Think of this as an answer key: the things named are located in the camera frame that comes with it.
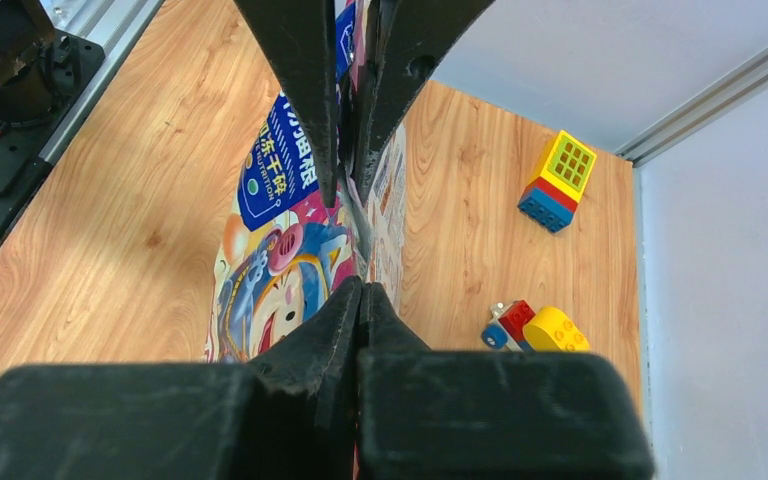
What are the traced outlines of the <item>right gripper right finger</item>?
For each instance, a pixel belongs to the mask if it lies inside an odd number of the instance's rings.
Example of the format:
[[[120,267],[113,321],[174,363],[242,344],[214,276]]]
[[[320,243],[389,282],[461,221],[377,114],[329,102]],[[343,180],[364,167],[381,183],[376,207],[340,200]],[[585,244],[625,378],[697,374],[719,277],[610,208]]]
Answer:
[[[362,479],[651,479],[629,389],[590,353],[430,349],[382,285],[364,287]]]

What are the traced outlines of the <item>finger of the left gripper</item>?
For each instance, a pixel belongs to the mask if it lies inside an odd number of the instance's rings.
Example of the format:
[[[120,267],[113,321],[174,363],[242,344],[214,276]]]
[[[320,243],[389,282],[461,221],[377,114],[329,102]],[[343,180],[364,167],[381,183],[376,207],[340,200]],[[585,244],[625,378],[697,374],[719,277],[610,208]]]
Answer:
[[[365,1],[357,11],[354,61],[354,185],[370,196],[397,127],[440,62],[493,4],[470,1]]]

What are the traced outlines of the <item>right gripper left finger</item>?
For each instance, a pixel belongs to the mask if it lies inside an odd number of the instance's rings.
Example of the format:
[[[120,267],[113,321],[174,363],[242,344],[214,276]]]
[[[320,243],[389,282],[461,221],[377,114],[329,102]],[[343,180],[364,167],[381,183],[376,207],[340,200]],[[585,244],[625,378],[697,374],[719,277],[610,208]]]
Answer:
[[[345,280],[246,363],[4,372],[0,479],[350,478],[362,292]]]

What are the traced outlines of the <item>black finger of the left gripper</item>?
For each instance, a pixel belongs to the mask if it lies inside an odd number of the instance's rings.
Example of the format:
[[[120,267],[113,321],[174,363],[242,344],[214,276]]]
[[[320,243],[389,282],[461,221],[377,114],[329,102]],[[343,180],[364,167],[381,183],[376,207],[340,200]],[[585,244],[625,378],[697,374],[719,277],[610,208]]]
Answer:
[[[336,202],[335,5],[327,0],[236,0],[311,146],[326,206]]]

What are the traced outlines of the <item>pink pet food bag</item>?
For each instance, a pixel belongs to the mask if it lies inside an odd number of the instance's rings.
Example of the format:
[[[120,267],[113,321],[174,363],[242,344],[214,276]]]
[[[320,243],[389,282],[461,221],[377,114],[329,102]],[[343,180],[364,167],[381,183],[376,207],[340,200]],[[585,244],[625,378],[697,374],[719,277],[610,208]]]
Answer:
[[[245,362],[308,321],[347,278],[381,283],[397,297],[403,274],[408,140],[404,119],[384,147],[368,201],[343,173],[336,202],[312,192],[253,226],[238,199],[243,170],[253,162],[281,86],[245,153],[217,253],[214,301],[205,345],[210,362]]]

